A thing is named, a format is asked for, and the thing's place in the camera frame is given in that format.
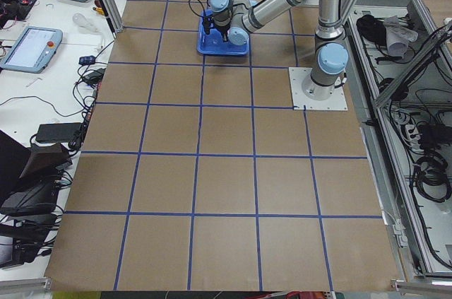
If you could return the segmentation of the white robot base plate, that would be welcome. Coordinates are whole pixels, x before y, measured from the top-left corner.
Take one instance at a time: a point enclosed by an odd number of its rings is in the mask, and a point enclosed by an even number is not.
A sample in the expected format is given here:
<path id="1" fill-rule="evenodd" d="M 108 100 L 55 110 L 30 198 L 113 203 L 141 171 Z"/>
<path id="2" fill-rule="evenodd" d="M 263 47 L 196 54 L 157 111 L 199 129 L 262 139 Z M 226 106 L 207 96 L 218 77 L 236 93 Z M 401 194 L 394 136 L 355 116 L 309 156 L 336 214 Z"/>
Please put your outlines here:
<path id="1" fill-rule="evenodd" d="M 348 111 L 340 78 L 327 87 L 319 86 L 311 79 L 310 67 L 289 67 L 292 108 L 294 110 Z"/>

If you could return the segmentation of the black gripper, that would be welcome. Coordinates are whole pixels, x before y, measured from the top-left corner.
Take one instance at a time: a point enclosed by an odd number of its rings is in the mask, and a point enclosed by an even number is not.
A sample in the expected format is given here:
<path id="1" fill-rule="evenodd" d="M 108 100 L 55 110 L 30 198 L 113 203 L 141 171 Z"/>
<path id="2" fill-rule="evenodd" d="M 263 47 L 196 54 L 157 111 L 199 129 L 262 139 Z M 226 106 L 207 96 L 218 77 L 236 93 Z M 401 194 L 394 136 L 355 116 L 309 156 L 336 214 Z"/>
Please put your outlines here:
<path id="1" fill-rule="evenodd" d="M 227 42 L 228 41 L 228 32 L 229 32 L 229 28 L 228 27 L 220 29 L 220 33 L 222 34 L 223 42 Z"/>

